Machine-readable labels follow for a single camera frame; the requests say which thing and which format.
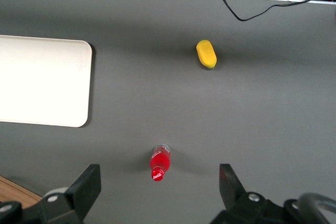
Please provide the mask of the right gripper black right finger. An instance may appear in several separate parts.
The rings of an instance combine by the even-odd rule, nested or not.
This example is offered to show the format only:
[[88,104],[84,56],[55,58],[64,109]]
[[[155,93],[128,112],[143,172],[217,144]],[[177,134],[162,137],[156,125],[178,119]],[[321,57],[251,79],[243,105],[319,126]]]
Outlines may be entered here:
[[246,191],[230,164],[219,166],[219,192],[225,209],[211,223],[302,223],[295,199],[282,206],[257,192]]

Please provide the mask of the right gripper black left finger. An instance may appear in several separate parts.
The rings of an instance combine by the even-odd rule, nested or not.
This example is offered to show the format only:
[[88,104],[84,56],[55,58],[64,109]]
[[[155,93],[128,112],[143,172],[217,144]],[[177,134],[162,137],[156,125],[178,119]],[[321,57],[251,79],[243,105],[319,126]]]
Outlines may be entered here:
[[90,164],[69,187],[48,192],[31,207],[1,203],[1,223],[84,223],[100,192],[100,165]]

